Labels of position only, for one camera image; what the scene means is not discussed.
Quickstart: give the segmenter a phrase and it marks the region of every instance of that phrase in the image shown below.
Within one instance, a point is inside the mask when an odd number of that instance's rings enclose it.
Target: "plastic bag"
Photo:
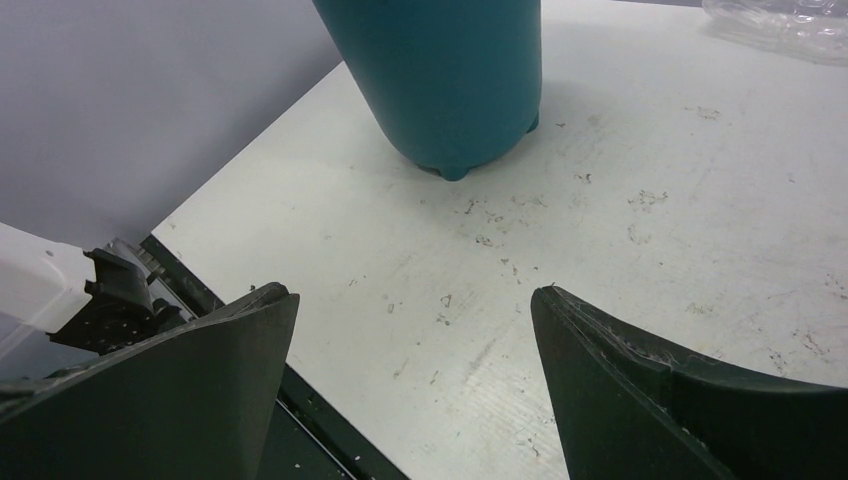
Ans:
[[[848,66],[848,0],[703,0],[703,6],[719,37]]]

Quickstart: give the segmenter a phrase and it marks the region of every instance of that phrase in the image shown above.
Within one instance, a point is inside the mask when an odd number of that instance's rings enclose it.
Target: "teal plastic pot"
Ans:
[[[380,128],[459,180],[539,122],[539,0],[313,0]]]

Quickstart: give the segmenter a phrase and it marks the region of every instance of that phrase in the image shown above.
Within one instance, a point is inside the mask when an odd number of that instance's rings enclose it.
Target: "black plastic part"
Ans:
[[[848,478],[848,390],[701,355],[556,287],[531,309],[572,479]]]
[[[403,480],[406,475],[324,400],[292,368],[277,398],[332,458],[356,478]]]
[[[275,405],[256,480],[345,478],[351,477],[312,439],[307,430]]]
[[[298,301],[270,284],[50,378],[0,383],[0,478],[254,478]]]
[[[161,298],[153,300],[153,315],[157,318],[159,333],[185,325],[186,321],[180,315],[180,311],[180,307],[171,305]]]
[[[85,286],[91,300],[50,341],[105,355],[156,335],[164,320],[155,315],[144,273],[99,248],[85,255],[97,275]]]
[[[157,269],[158,277],[195,314],[208,313],[224,305],[154,236],[148,236],[141,245],[162,266]],[[283,456],[263,457],[260,479],[322,478],[324,473],[339,475],[345,470],[366,480],[407,478],[291,366],[286,367],[277,398],[284,408],[275,408],[274,415],[286,415],[289,418],[274,422],[276,425],[286,425],[284,430],[278,432],[272,425],[268,432],[269,445],[266,446],[265,455]],[[291,422],[300,422],[301,428],[296,431]],[[293,446],[293,450],[282,447],[290,441],[307,441],[309,444]],[[292,470],[295,464],[302,468]]]
[[[156,275],[162,280],[174,292],[174,295],[185,302],[195,316],[202,317],[224,306],[224,302],[194,276],[156,237],[148,235],[141,242],[141,248],[161,265],[161,269],[155,269],[151,275]]]

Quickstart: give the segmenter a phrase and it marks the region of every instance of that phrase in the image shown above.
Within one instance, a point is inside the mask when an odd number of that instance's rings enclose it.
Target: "white table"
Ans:
[[[154,232],[224,301],[301,293],[290,363],[413,478],[565,476],[528,308],[552,282],[848,386],[848,70],[699,9],[543,12],[542,122],[502,160],[418,170],[340,65]]]

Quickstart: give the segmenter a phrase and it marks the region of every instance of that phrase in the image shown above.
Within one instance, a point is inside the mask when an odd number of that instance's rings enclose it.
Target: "white robot part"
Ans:
[[[0,223],[0,318],[56,333],[91,300],[94,261],[79,247]]]

